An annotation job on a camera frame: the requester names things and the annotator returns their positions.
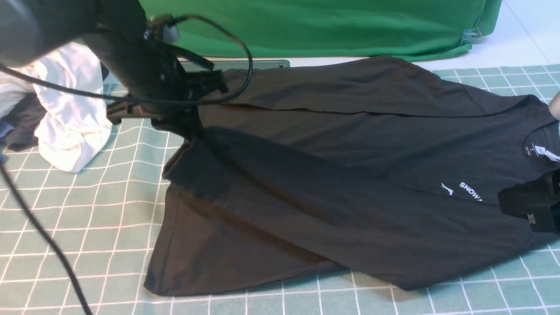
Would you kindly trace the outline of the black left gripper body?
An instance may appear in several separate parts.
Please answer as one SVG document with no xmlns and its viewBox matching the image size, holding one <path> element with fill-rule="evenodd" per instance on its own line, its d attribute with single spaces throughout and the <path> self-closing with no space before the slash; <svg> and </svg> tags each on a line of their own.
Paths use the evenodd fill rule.
<svg viewBox="0 0 560 315">
<path fill-rule="evenodd" d="M 154 100 L 186 101 L 184 71 L 176 57 L 164 52 L 145 32 L 128 37 L 116 31 L 92 33 L 83 42 L 128 90 L 141 112 L 158 120 L 197 119 L 197 108 L 155 104 Z"/>
</svg>

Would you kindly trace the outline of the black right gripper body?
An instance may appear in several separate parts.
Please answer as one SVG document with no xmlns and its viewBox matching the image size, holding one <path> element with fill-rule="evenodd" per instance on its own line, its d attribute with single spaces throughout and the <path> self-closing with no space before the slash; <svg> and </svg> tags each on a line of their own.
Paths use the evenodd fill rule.
<svg viewBox="0 0 560 315">
<path fill-rule="evenodd" d="M 503 189 L 498 193 L 498 201 L 503 214 L 526 220 L 532 231 L 559 235 L 559 170 L 550 170 L 533 181 Z"/>
</svg>

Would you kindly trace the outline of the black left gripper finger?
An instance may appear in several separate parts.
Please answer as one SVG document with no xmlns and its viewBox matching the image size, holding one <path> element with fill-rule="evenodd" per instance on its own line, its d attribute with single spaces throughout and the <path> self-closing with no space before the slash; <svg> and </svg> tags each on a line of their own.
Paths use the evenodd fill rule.
<svg viewBox="0 0 560 315">
<path fill-rule="evenodd" d="M 227 80 L 222 70 L 186 72 L 186 87 L 188 98 L 203 98 L 215 91 L 222 94 L 229 92 Z"/>
<path fill-rule="evenodd" d="M 106 117 L 113 125 L 119 125 L 124 119 L 150 119 L 154 117 L 142 107 L 143 104 L 131 101 L 116 101 L 106 106 Z"/>
</svg>

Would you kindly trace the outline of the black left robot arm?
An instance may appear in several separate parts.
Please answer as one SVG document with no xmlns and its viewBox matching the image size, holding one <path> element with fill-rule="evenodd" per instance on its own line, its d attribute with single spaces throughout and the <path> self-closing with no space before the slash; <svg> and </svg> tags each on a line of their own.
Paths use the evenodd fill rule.
<svg viewBox="0 0 560 315">
<path fill-rule="evenodd" d="M 211 61 L 171 44 L 176 24 L 197 15 L 163 14 L 149 20 L 137 0 L 3 0 L 1 2 L 1 72 L 69 94 L 112 100 L 106 117 L 112 124 L 148 118 L 159 130 L 202 128 L 198 107 L 226 102 L 226 78 Z M 108 97 L 62 87 L 18 67 L 81 39 L 129 92 Z"/>
</svg>

